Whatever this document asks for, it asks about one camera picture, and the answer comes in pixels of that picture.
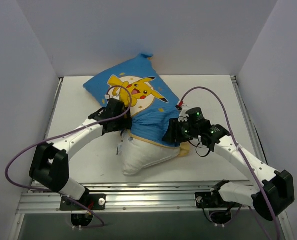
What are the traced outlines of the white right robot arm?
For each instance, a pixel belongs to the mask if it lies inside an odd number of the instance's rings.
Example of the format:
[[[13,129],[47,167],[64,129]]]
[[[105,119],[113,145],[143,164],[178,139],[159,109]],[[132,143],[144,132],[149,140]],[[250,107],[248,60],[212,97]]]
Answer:
[[[178,106],[178,118],[169,121],[163,140],[184,143],[196,139],[212,153],[221,156],[242,173],[251,185],[222,180],[211,188],[210,200],[215,206],[236,203],[252,207],[265,220],[273,221],[295,201],[293,176],[278,171],[259,160],[234,140],[220,124],[205,119],[201,108]]]

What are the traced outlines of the blue Pikachu pillowcase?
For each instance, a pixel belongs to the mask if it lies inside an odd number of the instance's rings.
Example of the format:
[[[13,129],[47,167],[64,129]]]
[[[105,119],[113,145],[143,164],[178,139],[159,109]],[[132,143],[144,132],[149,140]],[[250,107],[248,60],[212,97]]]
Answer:
[[[83,87],[104,107],[106,94],[119,95],[130,107],[134,138],[163,147],[175,148],[162,140],[169,121],[179,117],[179,98],[153,68],[150,53],[111,67],[92,77]]]

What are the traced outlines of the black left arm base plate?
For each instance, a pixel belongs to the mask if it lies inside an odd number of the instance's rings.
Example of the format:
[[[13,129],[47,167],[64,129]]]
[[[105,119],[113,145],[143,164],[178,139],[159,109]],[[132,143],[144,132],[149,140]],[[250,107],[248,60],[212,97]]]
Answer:
[[[107,195],[103,193],[90,193],[88,196],[78,200],[80,204],[93,211],[103,211],[106,208]],[[85,210],[78,204],[68,200],[67,197],[62,197],[59,209],[61,211],[82,211]]]

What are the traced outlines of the white pillow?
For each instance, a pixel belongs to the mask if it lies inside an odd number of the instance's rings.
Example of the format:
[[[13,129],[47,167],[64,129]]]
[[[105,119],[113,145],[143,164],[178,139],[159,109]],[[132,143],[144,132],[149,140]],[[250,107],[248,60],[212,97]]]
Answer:
[[[182,143],[179,147],[165,147],[134,138],[129,131],[123,131],[116,154],[121,158],[123,175],[134,176],[152,166],[185,157],[190,151],[188,143]]]

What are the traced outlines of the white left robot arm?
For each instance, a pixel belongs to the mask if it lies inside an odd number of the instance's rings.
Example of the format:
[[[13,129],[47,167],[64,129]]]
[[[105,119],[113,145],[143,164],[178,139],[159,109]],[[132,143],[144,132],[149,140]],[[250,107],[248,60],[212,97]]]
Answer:
[[[37,145],[29,176],[52,192],[70,197],[71,204],[83,210],[90,202],[89,190],[70,177],[71,158],[91,141],[131,126],[130,110],[121,100],[111,98],[77,129]]]

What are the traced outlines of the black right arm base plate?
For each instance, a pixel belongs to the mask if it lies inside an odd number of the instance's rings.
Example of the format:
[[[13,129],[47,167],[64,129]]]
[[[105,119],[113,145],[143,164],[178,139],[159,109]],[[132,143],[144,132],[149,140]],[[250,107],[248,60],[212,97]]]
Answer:
[[[210,191],[195,192],[195,204],[198,209],[228,209],[238,208],[241,205],[235,202],[216,200]]]

